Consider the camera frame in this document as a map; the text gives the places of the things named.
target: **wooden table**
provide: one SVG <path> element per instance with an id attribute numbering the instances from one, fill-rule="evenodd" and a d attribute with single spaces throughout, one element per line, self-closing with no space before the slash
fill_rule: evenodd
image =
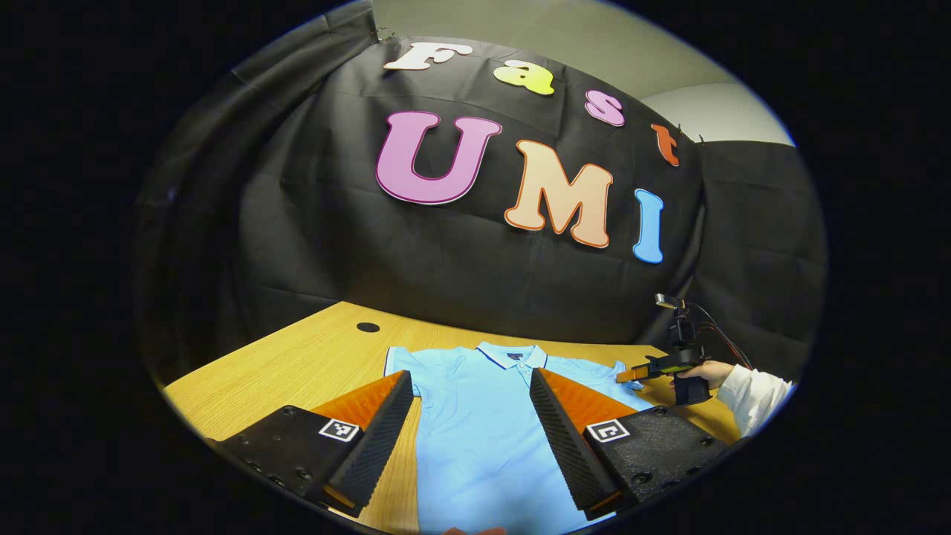
<path id="1" fill-rule="evenodd" d="M 373 323 L 378 332 L 357 329 Z M 644 364 L 645 355 L 666 353 L 651 346 L 570 344 L 500 336 L 421 322 L 349 303 L 338 303 L 294 325 L 197 369 L 165 388 L 169 402 L 203 437 L 224 440 L 281 406 L 318 406 L 382 377 L 388 347 L 475 348 L 538 344 L 550 355 L 612 367 Z M 638 391 L 655 405 L 673 404 L 670 378 L 643 382 Z M 733 444 L 740 431 L 727 407 L 715 398 L 675 410 L 712 436 Z M 359 519 L 340 516 L 396 535 L 418 533 L 416 433 L 419 398 L 414 398 L 370 505 Z"/>

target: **blue letter i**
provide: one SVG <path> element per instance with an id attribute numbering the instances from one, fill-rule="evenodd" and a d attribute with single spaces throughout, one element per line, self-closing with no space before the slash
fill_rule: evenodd
<path id="1" fill-rule="evenodd" d="M 660 264 L 664 259 L 660 251 L 660 210 L 664 209 L 664 201 L 646 189 L 638 189 L 634 197 L 641 204 L 641 235 L 634 246 L 634 256 L 644 262 Z"/>

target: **light blue polo shirt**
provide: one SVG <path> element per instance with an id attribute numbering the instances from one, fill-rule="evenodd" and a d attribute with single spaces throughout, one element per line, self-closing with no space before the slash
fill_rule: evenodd
<path id="1" fill-rule="evenodd" d="M 390 347 L 384 375 L 409 370 L 421 398 L 417 500 L 423 535 L 450 527 L 477 533 L 502 526 L 509 535 L 556 535 L 596 524 L 575 508 L 529 385 L 544 367 L 637 410 L 652 405 L 618 384 L 626 370 L 545 354 L 539 346 L 426 349 Z"/>

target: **hand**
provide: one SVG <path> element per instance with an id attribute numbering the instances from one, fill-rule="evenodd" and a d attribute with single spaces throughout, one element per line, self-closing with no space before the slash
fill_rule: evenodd
<path id="1" fill-rule="evenodd" d="M 492 527 L 486 529 L 485 531 L 479 531 L 476 535 L 507 535 L 507 531 L 504 527 Z M 457 528 L 450 527 L 442 535 L 467 535 L 465 531 Z"/>
<path id="2" fill-rule="evenodd" d="M 703 377 L 709 383 L 709 388 L 719 388 L 733 371 L 733 365 L 717 361 L 705 361 L 698 367 L 692 367 L 687 371 L 681 371 L 677 377 L 687 379 L 688 377 Z M 673 381 L 670 382 L 670 388 L 673 388 Z"/>

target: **letter m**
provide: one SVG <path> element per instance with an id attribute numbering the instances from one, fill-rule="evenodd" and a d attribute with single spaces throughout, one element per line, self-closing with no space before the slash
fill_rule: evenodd
<path id="1" fill-rule="evenodd" d="M 569 184 L 565 169 L 551 147 L 524 139 L 515 146 L 525 156 L 525 169 L 518 201 L 513 208 L 505 210 L 505 221 L 513 227 L 541 230 L 545 227 L 545 218 L 540 211 L 544 196 L 555 233 L 564 232 L 578 212 L 578 223 L 572 227 L 572 237 L 586 246 L 607 247 L 611 174 L 599 166 L 586 164 Z"/>

